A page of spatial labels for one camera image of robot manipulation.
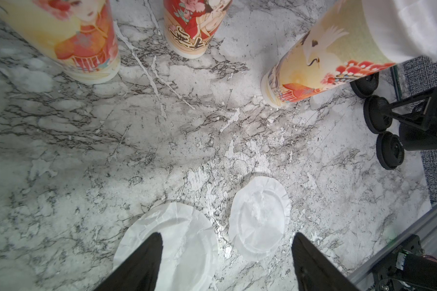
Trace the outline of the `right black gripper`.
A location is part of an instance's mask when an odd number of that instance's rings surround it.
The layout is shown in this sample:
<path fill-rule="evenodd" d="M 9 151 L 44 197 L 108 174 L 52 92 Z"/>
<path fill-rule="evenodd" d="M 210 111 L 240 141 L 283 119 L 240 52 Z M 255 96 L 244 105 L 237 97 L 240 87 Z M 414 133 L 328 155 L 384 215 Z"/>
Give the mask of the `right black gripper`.
<path fill-rule="evenodd" d="M 400 115 L 398 113 L 390 112 L 387 116 L 411 127 L 425 127 L 427 132 L 437 137 L 437 87 L 400 101 L 390 103 L 387 108 L 396 109 L 404 106 L 414 108 L 418 105 L 426 107 L 423 114 L 421 112 L 413 112 Z"/>

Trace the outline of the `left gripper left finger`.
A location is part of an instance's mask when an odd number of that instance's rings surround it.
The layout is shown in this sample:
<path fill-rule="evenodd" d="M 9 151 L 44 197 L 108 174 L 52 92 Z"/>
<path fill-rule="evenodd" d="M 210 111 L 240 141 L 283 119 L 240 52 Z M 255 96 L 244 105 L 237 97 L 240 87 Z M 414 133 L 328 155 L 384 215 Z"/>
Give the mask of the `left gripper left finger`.
<path fill-rule="evenodd" d="M 95 291 L 153 291 L 159 276 L 163 240 L 151 234 Z"/>

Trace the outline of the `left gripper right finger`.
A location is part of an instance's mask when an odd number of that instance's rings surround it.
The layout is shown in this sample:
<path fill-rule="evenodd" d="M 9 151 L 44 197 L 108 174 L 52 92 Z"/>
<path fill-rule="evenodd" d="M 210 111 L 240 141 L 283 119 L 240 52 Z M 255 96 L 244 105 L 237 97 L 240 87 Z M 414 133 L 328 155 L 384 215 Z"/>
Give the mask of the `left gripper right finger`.
<path fill-rule="evenodd" d="M 357 289 L 300 232 L 293 238 L 291 253 L 300 291 L 355 291 Z"/>

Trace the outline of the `yellow patterned paper cup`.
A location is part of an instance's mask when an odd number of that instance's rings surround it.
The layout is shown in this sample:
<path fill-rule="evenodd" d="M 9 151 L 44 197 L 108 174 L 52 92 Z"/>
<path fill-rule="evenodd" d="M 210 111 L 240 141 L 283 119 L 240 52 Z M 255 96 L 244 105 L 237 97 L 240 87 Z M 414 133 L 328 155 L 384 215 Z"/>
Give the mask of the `yellow patterned paper cup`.
<path fill-rule="evenodd" d="M 0 19 L 76 81 L 101 84 L 120 70 L 109 1 L 0 1 Z"/>

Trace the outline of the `red patterned paper cup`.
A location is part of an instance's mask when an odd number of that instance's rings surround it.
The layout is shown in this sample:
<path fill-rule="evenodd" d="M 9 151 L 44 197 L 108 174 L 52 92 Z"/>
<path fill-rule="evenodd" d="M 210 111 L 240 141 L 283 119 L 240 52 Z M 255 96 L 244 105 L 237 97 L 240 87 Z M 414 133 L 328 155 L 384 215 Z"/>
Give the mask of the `red patterned paper cup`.
<path fill-rule="evenodd" d="M 231 0 L 164 0 L 165 37 L 172 50 L 188 59 L 204 55 L 232 3 Z"/>

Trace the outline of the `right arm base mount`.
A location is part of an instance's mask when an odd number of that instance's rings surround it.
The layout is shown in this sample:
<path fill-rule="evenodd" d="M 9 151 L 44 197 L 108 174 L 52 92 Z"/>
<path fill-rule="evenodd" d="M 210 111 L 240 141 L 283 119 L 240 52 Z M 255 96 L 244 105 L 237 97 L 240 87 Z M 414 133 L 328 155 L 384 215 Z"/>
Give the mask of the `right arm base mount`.
<path fill-rule="evenodd" d="M 376 291 L 437 291 L 437 258 L 410 235 L 372 269 Z"/>

